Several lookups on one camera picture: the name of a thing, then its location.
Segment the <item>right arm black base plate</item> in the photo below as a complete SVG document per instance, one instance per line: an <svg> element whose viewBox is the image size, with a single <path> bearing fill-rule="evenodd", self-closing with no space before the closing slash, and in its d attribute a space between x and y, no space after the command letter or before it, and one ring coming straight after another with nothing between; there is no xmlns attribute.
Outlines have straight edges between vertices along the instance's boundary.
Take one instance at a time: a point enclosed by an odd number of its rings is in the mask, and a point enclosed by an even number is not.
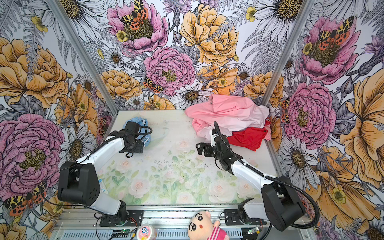
<svg viewBox="0 0 384 240"><path fill-rule="evenodd" d="M265 220L246 219L244 216L239 215L237 209L225 209L224 214L220 215L220 219L225 222L226 226L264 226L267 224Z"/></svg>

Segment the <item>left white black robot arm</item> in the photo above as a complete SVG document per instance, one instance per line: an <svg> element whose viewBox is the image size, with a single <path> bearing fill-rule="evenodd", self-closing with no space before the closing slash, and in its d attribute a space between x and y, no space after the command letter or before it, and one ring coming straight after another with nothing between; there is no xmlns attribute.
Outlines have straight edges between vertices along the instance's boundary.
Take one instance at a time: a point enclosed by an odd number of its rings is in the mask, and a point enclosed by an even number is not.
<svg viewBox="0 0 384 240"><path fill-rule="evenodd" d="M143 153L144 138L152 132L148 126L128 121L123 129L111 132L84 157L65 162L60 169L58 199L99 212L105 226L139 226L140 216L130 214L124 201L102 191L97 172L117 153L125 154L126 158Z"/></svg>

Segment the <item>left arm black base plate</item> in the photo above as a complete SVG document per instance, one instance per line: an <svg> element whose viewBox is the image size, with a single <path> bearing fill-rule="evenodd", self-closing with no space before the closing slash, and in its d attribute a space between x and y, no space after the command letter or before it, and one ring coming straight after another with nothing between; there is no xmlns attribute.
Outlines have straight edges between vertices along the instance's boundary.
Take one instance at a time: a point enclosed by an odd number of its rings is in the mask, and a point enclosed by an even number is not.
<svg viewBox="0 0 384 240"><path fill-rule="evenodd" d="M100 221L101 227L138 227L144 219L143 210L127 210L122 216L106 215Z"/></svg>

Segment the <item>light blue cloth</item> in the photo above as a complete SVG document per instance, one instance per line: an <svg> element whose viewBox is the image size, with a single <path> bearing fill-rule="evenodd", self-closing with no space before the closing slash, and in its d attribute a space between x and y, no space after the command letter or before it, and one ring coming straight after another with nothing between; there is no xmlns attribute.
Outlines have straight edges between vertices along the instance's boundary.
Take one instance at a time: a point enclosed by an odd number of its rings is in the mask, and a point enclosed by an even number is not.
<svg viewBox="0 0 384 240"><path fill-rule="evenodd" d="M125 122L123 128L128 130L129 127L134 127L133 123L136 123L139 126L139 133L137 137L135 137L136 141L141 141L144 145L144 148L147 147L151 142L151 131L152 128L149 127L148 120L143 119L141 117L134 117Z"/></svg>

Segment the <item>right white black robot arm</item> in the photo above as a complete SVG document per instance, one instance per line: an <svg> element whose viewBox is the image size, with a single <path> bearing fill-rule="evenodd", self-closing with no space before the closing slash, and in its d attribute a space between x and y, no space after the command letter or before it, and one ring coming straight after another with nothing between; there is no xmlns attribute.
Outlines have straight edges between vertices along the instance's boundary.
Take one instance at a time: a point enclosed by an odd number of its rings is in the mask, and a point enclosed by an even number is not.
<svg viewBox="0 0 384 240"><path fill-rule="evenodd" d="M297 223L305 215L306 209L293 186L282 177L262 172L236 154L225 135L214 133L210 143L198 143L196 149L199 155L214 158L222 170L260 191L260 200L249 198L238 205L238 214L243 222L256 219L269 221L281 232L288 227L307 227L306 224Z"/></svg>

